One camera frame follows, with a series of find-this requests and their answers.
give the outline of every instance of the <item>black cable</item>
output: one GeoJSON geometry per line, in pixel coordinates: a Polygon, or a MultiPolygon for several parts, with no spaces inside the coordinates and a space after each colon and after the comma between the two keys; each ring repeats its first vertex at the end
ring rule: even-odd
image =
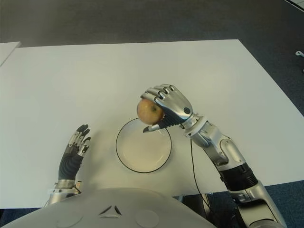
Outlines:
{"type": "Polygon", "coordinates": [[[192,169],[193,169],[193,177],[194,177],[194,182],[195,182],[195,185],[196,185],[196,189],[198,190],[198,192],[199,192],[199,195],[200,195],[200,197],[201,197],[201,199],[205,202],[205,204],[207,205],[207,207],[209,208],[209,210],[210,210],[210,213],[211,213],[211,215],[213,215],[214,216],[214,219],[217,219],[218,221],[219,221],[219,219],[218,219],[218,217],[217,217],[217,215],[212,211],[212,209],[211,209],[211,207],[210,207],[210,205],[205,201],[205,199],[203,198],[203,196],[202,196],[202,194],[201,194],[201,192],[200,192],[200,189],[199,189],[199,186],[198,186],[198,183],[197,183],[197,181],[196,181],[196,176],[195,176],[195,169],[194,169],[194,161],[193,161],[193,149],[192,149],[192,140],[190,139],[190,147],[191,147],[191,159],[192,159],[192,169]]]}
{"type": "Polygon", "coordinates": [[[48,204],[48,201],[45,203],[45,205],[43,207],[45,208],[47,204],[48,204]]]}
{"type": "Polygon", "coordinates": [[[81,191],[76,187],[76,185],[74,186],[74,188],[78,191],[79,194],[81,193],[81,191]]]}
{"type": "Polygon", "coordinates": [[[193,149],[192,149],[192,140],[190,139],[190,147],[191,147],[191,159],[192,159],[192,169],[193,169],[193,177],[194,177],[194,182],[195,182],[195,185],[196,185],[196,189],[198,190],[199,192],[199,195],[201,196],[202,200],[205,202],[205,204],[207,205],[207,207],[209,208],[210,212],[212,213],[212,210],[209,206],[209,204],[205,201],[205,199],[203,198],[201,192],[200,192],[200,189],[199,189],[199,186],[198,186],[198,183],[196,182],[196,177],[195,177],[195,170],[194,170],[194,161],[193,161],[193,149]]]}

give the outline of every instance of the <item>silver metal arm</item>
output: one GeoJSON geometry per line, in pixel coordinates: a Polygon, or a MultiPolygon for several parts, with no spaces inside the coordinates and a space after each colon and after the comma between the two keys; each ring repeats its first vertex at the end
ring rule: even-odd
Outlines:
{"type": "Polygon", "coordinates": [[[160,123],[144,129],[144,132],[180,124],[185,129],[185,136],[201,147],[217,168],[246,227],[287,227],[275,203],[263,184],[256,179],[235,143],[206,117],[195,114],[189,101],[176,87],[162,84],[153,90],[148,89],[142,98],[154,101],[165,113],[160,123]],[[166,118],[171,120],[170,125],[163,124],[167,123],[166,118]]]}

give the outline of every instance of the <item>robot forearm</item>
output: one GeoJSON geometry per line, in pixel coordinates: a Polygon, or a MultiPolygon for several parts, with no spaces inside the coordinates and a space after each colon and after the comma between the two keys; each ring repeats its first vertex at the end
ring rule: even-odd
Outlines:
{"type": "Polygon", "coordinates": [[[225,183],[246,227],[258,223],[287,227],[263,184],[256,179],[234,142],[203,116],[192,114],[182,124],[185,135],[211,159],[225,183]]]}

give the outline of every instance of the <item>apple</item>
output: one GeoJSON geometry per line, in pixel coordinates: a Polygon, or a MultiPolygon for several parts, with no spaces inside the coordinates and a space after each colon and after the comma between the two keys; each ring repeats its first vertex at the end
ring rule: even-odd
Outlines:
{"type": "Polygon", "coordinates": [[[137,115],[145,124],[155,124],[163,118],[163,110],[156,103],[143,98],[137,105],[137,115]]]}

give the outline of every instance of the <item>white tabletop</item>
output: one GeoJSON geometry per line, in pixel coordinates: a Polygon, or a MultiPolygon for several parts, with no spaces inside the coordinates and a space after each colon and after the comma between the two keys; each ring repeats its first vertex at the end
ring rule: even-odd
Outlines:
{"type": "MultiPolygon", "coordinates": [[[[45,204],[66,143],[84,123],[93,143],[78,176],[84,190],[197,194],[190,142],[177,126],[171,156],[155,172],[133,172],[116,155],[139,96],[162,83],[232,137],[265,185],[304,179],[304,118],[238,40],[18,48],[0,73],[1,208],[45,204]]],[[[226,190],[197,146],[194,159],[202,192],[226,190]]]]}
{"type": "Polygon", "coordinates": [[[0,43],[0,66],[19,45],[20,42],[0,43]]]}

